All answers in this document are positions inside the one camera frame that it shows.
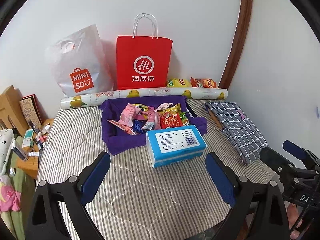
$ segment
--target wooden nightstand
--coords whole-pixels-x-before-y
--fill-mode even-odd
[[[43,122],[43,125],[50,124],[52,127],[54,119],[47,119]],[[32,148],[30,147],[24,147],[23,148],[26,152],[32,152]],[[34,151],[38,152],[38,146],[34,145]],[[17,168],[22,169],[26,174],[31,176],[33,179],[37,179],[38,176],[38,157],[31,157],[29,156],[28,160],[24,162],[20,158],[17,159]]]

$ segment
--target silver bolt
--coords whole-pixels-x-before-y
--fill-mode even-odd
[[[77,180],[77,176],[71,176],[69,178],[69,182],[75,182]]]
[[[38,185],[40,187],[43,187],[45,184],[46,184],[46,181],[45,180],[41,180]]]
[[[270,180],[270,185],[276,187],[278,184],[274,180]]]
[[[241,182],[247,182],[247,181],[248,181],[248,178],[247,178],[246,176],[240,176],[240,177],[239,177],[239,180],[240,180]]]

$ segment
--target blue tissue package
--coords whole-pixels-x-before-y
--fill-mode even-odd
[[[150,130],[146,140],[153,168],[198,157],[207,147],[195,125]]]

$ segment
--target blue snack package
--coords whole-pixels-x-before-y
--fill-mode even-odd
[[[146,124],[147,120],[133,120],[133,131],[138,132],[138,133],[146,133],[146,130],[143,130],[142,127]]]

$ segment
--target white bag handle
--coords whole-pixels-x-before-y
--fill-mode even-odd
[[[141,14],[138,14],[138,15],[136,16],[136,18],[135,18],[135,20],[134,20],[135,26],[134,26],[134,29],[133,29],[132,38],[134,38],[135,33],[136,33],[136,31],[137,31],[137,26],[138,26],[139,20],[140,20],[141,18],[147,16],[147,15],[152,16],[152,17],[155,19],[155,21],[156,21],[157,39],[158,39],[158,22],[157,22],[157,19],[156,19],[152,14],[148,14],[148,13],[141,13]],[[152,38],[153,38],[153,24],[154,24],[154,23],[153,23],[153,21],[151,21],[151,22],[152,22]]]

